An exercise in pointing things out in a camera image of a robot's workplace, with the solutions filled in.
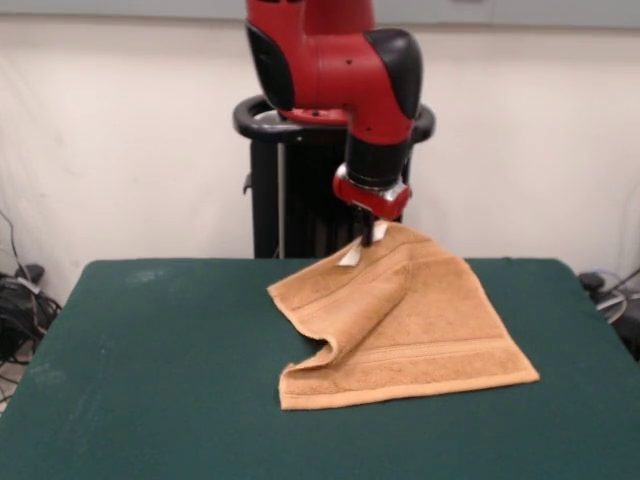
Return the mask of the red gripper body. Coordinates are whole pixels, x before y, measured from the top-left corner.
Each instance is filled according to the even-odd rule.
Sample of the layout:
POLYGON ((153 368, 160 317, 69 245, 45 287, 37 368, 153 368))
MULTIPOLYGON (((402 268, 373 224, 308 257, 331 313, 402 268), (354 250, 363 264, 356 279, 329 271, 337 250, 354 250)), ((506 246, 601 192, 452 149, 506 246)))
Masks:
POLYGON ((334 194, 344 203, 369 211, 384 220, 399 219, 409 203, 412 191, 401 180, 386 190, 375 190, 357 185, 347 176, 347 167, 342 164, 333 179, 334 194))

